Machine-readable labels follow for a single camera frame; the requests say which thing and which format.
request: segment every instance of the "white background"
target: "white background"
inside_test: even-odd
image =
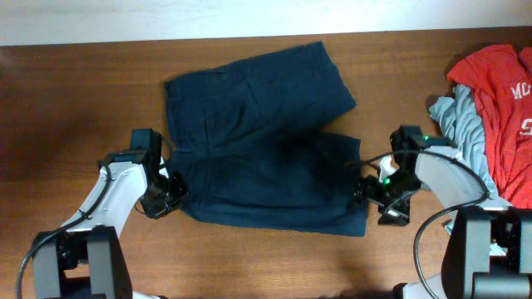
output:
[[[530,0],[0,0],[0,46],[523,25]]]

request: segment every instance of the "light blue cloth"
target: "light blue cloth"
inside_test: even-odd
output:
[[[476,114],[475,99],[468,86],[458,85],[456,99],[442,96],[429,108],[431,118],[440,124],[441,132],[461,150],[469,163],[493,194],[499,194],[490,176],[485,156],[485,132],[482,119]]]

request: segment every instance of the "garment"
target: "garment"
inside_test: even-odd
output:
[[[456,99],[442,96],[429,108],[431,118],[440,124],[445,137],[458,146],[464,160],[477,173],[492,194],[498,194],[490,176],[485,155],[485,133],[482,119],[476,114],[475,99],[468,86],[455,88]]]
[[[363,236],[352,206],[360,140],[318,132],[355,106],[321,42],[165,83],[168,163],[189,185],[183,210],[209,223]]]
[[[510,45],[490,46],[458,62],[447,77],[474,89],[485,129],[485,153],[500,196],[532,208],[532,95],[530,49],[520,63]]]

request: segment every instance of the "red cloth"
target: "red cloth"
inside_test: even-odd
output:
[[[499,195],[518,208],[532,208],[531,77],[532,48],[518,57],[510,45],[486,47],[447,74],[473,88],[491,177]]]

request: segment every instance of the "wood grain surface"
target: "wood grain surface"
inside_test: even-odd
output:
[[[134,128],[168,135],[164,81],[318,40],[357,101],[325,130],[362,139],[369,158],[390,149],[388,136],[401,124],[437,133],[426,102],[450,92],[449,67],[488,44],[532,46],[532,28],[0,47],[0,297],[14,297],[18,267],[37,232],[57,228],[79,208],[96,182],[98,159],[127,147]],[[134,288],[147,294],[371,297],[416,280],[415,232],[441,206],[427,192],[412,204],[406,228],[378,227],[371,207],[364,238],[232,228],[181,212],[156,221],[131,213],[121,246]],[[441,223],[422,239],[427,275],[439,272],[446,248]],[[26,298],[34,297],[32,281],[29,267]]]

